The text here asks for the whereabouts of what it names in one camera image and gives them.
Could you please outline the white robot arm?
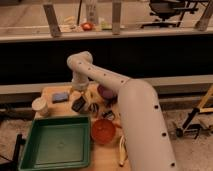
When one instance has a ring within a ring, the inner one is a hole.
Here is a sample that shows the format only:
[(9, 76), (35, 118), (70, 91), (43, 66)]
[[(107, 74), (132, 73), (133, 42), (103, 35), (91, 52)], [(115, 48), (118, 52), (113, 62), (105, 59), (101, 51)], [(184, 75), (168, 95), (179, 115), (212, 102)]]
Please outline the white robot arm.
[(131, 171), (180, 171), (153, 86), (92, 62), (88, 51), (68, 57), (72, 86), (85, 90), (92, 79), (117, 94)]

